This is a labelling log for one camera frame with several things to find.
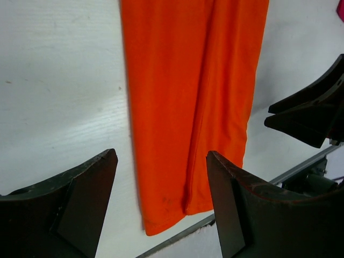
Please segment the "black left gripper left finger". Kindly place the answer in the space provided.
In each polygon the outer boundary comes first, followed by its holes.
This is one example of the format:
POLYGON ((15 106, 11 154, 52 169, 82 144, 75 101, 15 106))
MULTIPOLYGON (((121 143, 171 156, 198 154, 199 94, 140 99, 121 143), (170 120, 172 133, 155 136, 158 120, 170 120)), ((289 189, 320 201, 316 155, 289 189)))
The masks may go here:
POLYGON ((118 158, 81 165, 1 197, 1 257, 94 257, 118 158))

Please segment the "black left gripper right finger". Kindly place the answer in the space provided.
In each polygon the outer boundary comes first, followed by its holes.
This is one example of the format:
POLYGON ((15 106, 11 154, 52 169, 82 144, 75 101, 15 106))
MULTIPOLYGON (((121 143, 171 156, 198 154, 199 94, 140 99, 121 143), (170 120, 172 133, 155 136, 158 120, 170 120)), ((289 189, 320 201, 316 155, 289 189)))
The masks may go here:
POLYGON ((210 151, 207 176, 223 257, 343 257, 343 185, 308 197, 210 151))

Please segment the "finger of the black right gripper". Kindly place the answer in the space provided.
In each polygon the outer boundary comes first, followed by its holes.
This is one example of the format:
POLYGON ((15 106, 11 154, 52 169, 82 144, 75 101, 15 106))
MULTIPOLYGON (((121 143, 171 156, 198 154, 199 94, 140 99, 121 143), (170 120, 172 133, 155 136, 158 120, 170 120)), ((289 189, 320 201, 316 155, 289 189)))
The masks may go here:
POLYGON ((320 148, 326 139, 339 145, 343 143, 343 90, 278 112, 266 118, 264 125, 315 148, 320 148))
POLYGON ((269 113, 277 114, 306 102, 313 101, 329 90, 343 74, 343 54, 340 54, 330 68, 316 81, 304 89, 271 105, 269 113))

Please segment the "orange t shirt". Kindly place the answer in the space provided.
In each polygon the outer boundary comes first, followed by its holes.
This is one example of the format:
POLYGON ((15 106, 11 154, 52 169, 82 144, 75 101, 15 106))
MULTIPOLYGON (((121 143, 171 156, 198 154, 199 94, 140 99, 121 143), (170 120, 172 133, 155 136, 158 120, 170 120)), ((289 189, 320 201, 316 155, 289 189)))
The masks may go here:
POLYGON ((206 156, 242 167, 268 1, 121 1, 142 222, 212 210, 206 156))

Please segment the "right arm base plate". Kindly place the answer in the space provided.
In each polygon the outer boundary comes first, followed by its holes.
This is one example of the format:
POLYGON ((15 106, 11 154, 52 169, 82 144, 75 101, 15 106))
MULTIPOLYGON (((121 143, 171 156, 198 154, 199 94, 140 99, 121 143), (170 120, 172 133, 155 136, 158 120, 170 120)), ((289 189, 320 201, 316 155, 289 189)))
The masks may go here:
POLYGON ((327 159, 323 157, 284 180, 281 187, 308 197, 319 196, 341 188, 338 180, 325 177, 326 166, 327 159))

